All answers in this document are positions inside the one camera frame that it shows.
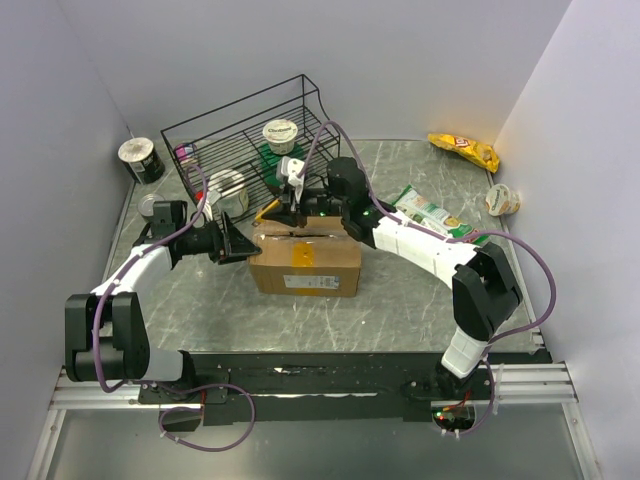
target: gray floor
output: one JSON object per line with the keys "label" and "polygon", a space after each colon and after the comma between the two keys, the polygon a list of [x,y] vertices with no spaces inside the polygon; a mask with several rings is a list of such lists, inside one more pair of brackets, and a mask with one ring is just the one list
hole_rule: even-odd
{"label": "gray floor", "polygon": [[[400,420],[259,423],[225,453],[160,439],[156,412],[67,415],[51,480],[582,478],[560,405],[501,406],[458,442]],[[207,427],[189,439],[222,446],[245,427]]]}
{"label": "gray floor", "polygon": [[[143,227],[136,212],[150,192],[186,199],[168,153],[156,142],[168,171],[137,186],[118,240],[112,270],[128,255]],[[355,142],[379,198],[391,200],[412,183],[428,199],[462,221],[499,229],[484,209],[486,172],[456,155],[419,141]],[[251,233],[247,223],[241,225]],[[506,246],[502,239],[496,243]],[[213,265],[206,256],[186,258],[152,293],[145,312],[150,341],[191,351],[444,351],[455,331],[451,292],[435,277],[394,255],[363,246],[355,298],[266,295],[257,291],[246,263]],[[503,329],[530,321],[524,305]],[[533,351],[529,333],[496,344],[495,351]]]}

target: marble countertop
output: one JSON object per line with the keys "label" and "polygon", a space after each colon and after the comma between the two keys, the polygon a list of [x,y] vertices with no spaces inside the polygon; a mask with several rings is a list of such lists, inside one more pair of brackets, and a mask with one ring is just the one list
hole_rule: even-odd
{"label": "marble countertop", "polygon": [[[486,172],[421,141],[354,142],[378,198],[390,200],[409,183],[429,200],[480,229],[502,228],[485,210]],[[144,226],[138,200],[152,192],[188,200],[168,152],[167,171],[136,185],[116,239],[110,272],[128,256]],[[250,236],[251,225],[239,228]],[[493,239],[515,259],[502,239]],[[355,298],[259,293],[246,262],[218,266],[206,255],[184,258],[153,290],[143,312],[152,344],[190,351],[444,351],[455,331],[451,291],[395,255],[362,246]],[[530,322],[520,305],[501,330]],[[508,337],[494,351],[534,351],[530,333]]]}

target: white wall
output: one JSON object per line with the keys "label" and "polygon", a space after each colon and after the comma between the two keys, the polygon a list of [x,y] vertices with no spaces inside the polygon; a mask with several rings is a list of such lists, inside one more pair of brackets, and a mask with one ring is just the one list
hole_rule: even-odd
{"label": "white wall", "polygon": [[[558,280],[566,360],[607,479],[640,478],[640,3],[574,0],[496,143],[515,233]],[[542,311],[545,282],[522,256]]]}
{"label": "white wall", "polygon": [[100,280],[124,121],[52,0],[0,2],[0,478],[23,478],[64,363],[64,302]]}
{"label": "white wall", "polygon": [[306,73],[355,137],[493,142],[569,0],[60,3],[136,134]]}

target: black wire shelf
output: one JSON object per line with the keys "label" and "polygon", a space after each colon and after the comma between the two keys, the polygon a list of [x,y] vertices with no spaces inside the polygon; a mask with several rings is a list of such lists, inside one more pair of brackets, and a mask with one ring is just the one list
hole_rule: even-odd
{"label": "black wire shelf", "polygon": [[[271,159],[267,158],[270,151],[262,129],[267,122],[279,118],[297,125],[296,151],[302,149],[301,160],[304,160],[320,125],[329,120],[320,90],[309,77],[298,75],[163,129],[162,138],[191,200],[197,203],[196,194],[202,191],[202,179],[189,168],[190,164],[180,162],[176,153],[180,144],[196,146],[191,164],[198,165],[207,180],[223,170],[242,175],[242,180],[228,182],[220,192],[224,196],[241,184],[247,190],[248,208],[233,218],[234,221],[253,217],[258,209],[269,204],[277,195],[277,187],[269,185],[267,179],[273,178],[276,165],[271,165]],[[321,182],[327,162],[339,155],[340,134],[329,127],[319,138],[305,184],[312,186]]]}

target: yellow snack bag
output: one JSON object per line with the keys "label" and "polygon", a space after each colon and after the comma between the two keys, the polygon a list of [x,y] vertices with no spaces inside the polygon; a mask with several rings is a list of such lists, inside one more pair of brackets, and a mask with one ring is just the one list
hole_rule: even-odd
{"label": "yellow snack bag", "polygon": [[470,162],[486,168],[491,173],[498,171],[500,158],[491,145],[446,133],[430,133],[428,138],[436,147],[459,153]]}

